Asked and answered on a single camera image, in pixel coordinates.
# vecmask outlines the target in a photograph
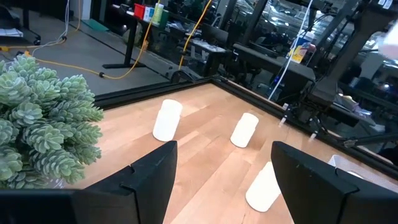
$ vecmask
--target green mat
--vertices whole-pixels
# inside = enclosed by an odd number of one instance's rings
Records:
[[[83,20],[82,22],[84,24],[88,25],[93,30],[97,30],[97,31],[108,31],[109,30],[106,26],[100,24],[99,22],[95,21],[94,19]]]

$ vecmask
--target white cable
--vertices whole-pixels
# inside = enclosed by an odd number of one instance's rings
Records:
[[[283,72],[282,75],[280,76],[280,78],[279,78],[279,80],[278,80],[278,83],[276,83],[275,88],[273,89],[273,91],[272,91],[271,94],[269,95],[268,100],[271,100],[271,98],[272,98],[272,96],[274,95],[276,89],[278,88],[280,82],[282,81],[282,79],[284,78],[284,76],[285,76],[285,74],[286,74],[287,68],[289,67],[290,61],[292,60],[292,57],[293,57],[293,54],[294,54],[294,50],[296,49],[297,42],[298,42],[298,40],[299,40],[299,38],[300,38],[300,31],[303,29],[303,26],[304,26],[304,23],[305,23],[305,19],[307,18],[307,14],[308,14],[308,12],[310,11],[312,2],[313,2],[313,0],[310,1],[310,3],[309,3],[308,6],[307,6],[307,10],[305,11],[305,15],[304,15],[303,22],[301,23],[300,29],[298,30],[296,40],[295,40],[294,43],[293,43],[293,48],[292,48],[292,49],[293,49],[293,52],[290,54],[290,57],[289,57],[289,59],[288,59],[288,61],[287,61],[287,64],[286,64],[285,69],[284,69],[284,72]]]
[[[50,42],[48,42],[48,43],[46,43],[46,44],[44,44],[44,45],[41,45],[40,47],[37,47],[36,49],[34,49],[34,50],[32,51],[32,53],[31,53],[32,56],[34,56],[36,50],[42,49],[42,48],[47,47],[47,46],[49,46],[49,45],[51,45],[51,44],[59,43],[60,41],[62,41],[62,37],[63,37],[63,36],[66,36],[66,35],[68,34],[68,27],[69,27],[69,8],[70,8],[70,0],[67,1],[67,5],[66,5],[66,7],[65,7],[65,30],[62,32],[62,34],[61,34],[56,40],[50,41]]]

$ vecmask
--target plant pot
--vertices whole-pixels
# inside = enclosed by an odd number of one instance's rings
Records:
[[[65,187],[65,181],[63,179],[49,179],[47,189],[63,189]]]

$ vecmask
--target green succulent leaf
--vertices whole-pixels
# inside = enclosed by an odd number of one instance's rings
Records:
[[[79,162],[86,165],[90,165],[101,158],[101,150],[89,144],[65,146],[65,150],[72,153]]]
[[[34,86],[37,81],[48,81],[51,83],[58,80],[57,72],[49,68],[40,68],[35,73],[28,74],[26,72],[21,76],[25,78],[25,81],[29,86]]]
[[[101,129],[97,125],[88,122],[72,123],[73,136],[68,139],[75,144],[96,144],[98,138],[102,137]]]
[[[14,142],[18,133],[18,129],[10,121],[0,118],[0,146]]]
[[[43,109],[52,107],[57,103],[56,99],[60,97],[60,88],[49,81],[36,81],[32,85],[32,92],[37,104]]]
[[[76,131],[70,124],[65,124],[64,122],[49,121],[49,124],[60,130],[65,139],[72,137],[73,133]]]
[[[28,127],[42,117],[40,106],[30,102],[21,103],[12,109],[9,115],[9,119],[14,122],[15,127]]]
[[[25,79],[16,72],[7,72],[0,75],[0,103],[8,106],[17,106],[28,100],[32,90]]]
[[[39,64],[36,63],[36,59],[33,57],[28,57],[26,55],[19,55],[14,61],[11,63],[9,67],[10,72],[23,73],[26,72],[26,75],[33,74],[39,69]]]
[[[63,149],[40,153],[29,152],[31,166],[39,173],[52,178],[63,178],[69,184],[84,178],[83,169],[77,158]]]
[[[83,75],[74,75],[66,77],[61,82],[57,83],[60,87],[60,94],[62,100],[72,100],[78,95],[87,92],[87,82]]]
[[[48,182],[40,173],[30,169],[15,173],[7,179],[6,184],[10,189],[43,189]]]
[[[49,112],[49,118],[66,123],[80,121],[101,121],[103,110],[94,107],[89,101],[62,101]]]
[[[61,131],[49,124],[33,124],[25,129],[22,137],[26,144],[41,153],[61,150],[64,139]]]
[[[22,170],[22,156],[10,146],[0,146],[0,180],[7,180]]]

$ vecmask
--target black table leg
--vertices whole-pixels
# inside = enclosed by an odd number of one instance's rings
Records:
[[[132,49],[134,48],[134,40],[136,39],[136,30],[137,30],[137,19],[132,19],[131,20],[131,25],[130,25],[130,33],[129,33],[129,40],[127,42],[127,47],[126,47],[126,55],[124,56],[124,62],[122,64],[105,64],[102,65],[103,68],[105,69],[110,69],[110,68],[131,68],[134,64],[130,63],[131,61],[131,55],[132,55]],[[140,67],[146,67],[143,63],[137,63],[136,68]]]

